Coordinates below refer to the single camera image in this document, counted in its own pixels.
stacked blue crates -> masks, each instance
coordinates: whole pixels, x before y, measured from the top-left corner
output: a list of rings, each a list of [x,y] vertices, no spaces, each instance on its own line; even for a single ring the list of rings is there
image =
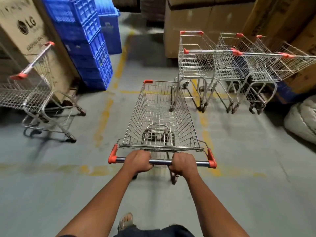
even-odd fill
[[[118,28],[120,11],[114,7],[112,0],[94,1],[109,54],[122,53],[121,38]]]
[[[94,0],[43,0],[87,87],[106,90],[113,75]]]

gray floor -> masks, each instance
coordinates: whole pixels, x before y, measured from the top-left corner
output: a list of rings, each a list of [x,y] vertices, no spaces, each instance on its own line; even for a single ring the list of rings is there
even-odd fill
[[[125,135],[143,80],[177,76],[177,63],[164,57],[161,30],[145,28],[134,14],[123,13],[120,22],[125,53],[111,57],[115,74],[108,91],[81,96],[87,115],[70,127],[77,143],[61,141],[61,134],[24,136],[23,116],[0,110],[1,236],[55,236],[119,170],[107,158]],[[218,162],[218,169],[200,168],[200,174],[249,235],[316,236],[315,149],[246,105],[234,115],[216,101],[204,114],[188,105],[198,137]],[[184,179],[172,185],[166,169],[130,184],[110,236],[129,211],[140,228],[177,223],[202,236]]]

foot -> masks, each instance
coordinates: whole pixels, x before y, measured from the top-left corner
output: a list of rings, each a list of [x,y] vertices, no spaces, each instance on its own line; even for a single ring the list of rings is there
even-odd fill
[[[132,213],[127,213],[119,221],[118,231],[122,231],[131,225],[133,225],[133,215]]]

nested shopping carts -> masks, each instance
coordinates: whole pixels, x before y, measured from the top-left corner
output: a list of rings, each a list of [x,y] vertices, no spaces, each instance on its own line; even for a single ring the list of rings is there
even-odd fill
[[[71,142],[76,142],[75,137],[65,127],[73,107],[77,108],[80,115],[85,116],[86,113],[71,96],[51,88],[53,77],[48,53],[53,45],[53,42],[45,44],[43,50],[24,70],[9,77],[6,83],[0,83],[0,106],[24,110],[27,114],[23,120],[26,128],[64,133]],[[57,93],[67,97],[71,104],[59,104],[54,99]],[[55,105],[48,108],[50,102]],[[71,111],[64,115],[66,109]]]
[[[307,55],[277,38],[220,33],[215,44],[201,31],[180,32],[179,76],[189,79],[188,73],[194,71],[195,78],[203,83],[208,81],[200,87],[193,85],[199,91],[202,105],[198,109],[202,112],[210,99],[228,99],[227,113],[230,110],[235,113],[247,99],[249,110],[254,113],[252,109],[256,107],[261,113],[275,95],[278,81],[315,62],[316,56]],[[265,98],[262,91],[268,84],[273,91]]]
[[[124,157],[116,156],[117,149],[124,147],[151,151],[157,159],[149,163],[167,166],[171,164],[169,153],[204,151],[200,146],[203,141],[197,138],[183,92],[176,81],[144,81],[123,143],[118,142],[108,159],[110,164],[124,162]],[[208,146],[205,153],[208,161],[197,161],[197,165],[216,168]],[[177,176],[170,174],[175,184]]]

lg logo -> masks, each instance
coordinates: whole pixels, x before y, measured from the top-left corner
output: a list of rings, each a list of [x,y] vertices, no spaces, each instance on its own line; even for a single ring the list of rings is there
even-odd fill
[[[29,33],[29,28],[33,28],[36,26],[36,22],[33,19],[33,17],[29,16],[28,19],[25,19],[25,22],[18,20],[17,23],[18,29],[20,32],[22,32],[24,35],[27,35]]]

